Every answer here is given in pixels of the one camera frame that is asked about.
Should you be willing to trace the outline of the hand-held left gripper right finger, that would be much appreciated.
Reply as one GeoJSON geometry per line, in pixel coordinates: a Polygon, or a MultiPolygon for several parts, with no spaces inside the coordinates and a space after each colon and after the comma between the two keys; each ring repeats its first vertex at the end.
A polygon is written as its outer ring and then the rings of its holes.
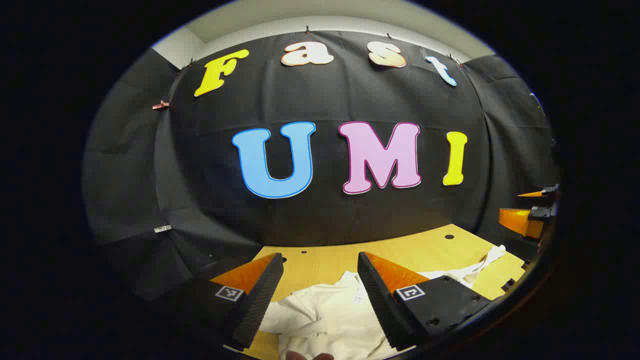
{"type": "Polygon", "coordinates": [[[370,251],[358,254],[358,275],[397,351],[441,342],[491,302],[450,276],[428,278],[370,251]]]}

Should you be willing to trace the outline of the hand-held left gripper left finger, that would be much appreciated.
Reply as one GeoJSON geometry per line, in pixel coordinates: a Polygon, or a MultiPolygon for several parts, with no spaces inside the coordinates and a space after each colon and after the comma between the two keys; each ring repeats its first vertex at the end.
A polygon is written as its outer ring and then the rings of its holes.
{"type": "Polygon", "coordinates": [[[236,351],[251,347],[284,273],[281,253],[270,253],[185,286],[185,319],[236,351]]]}

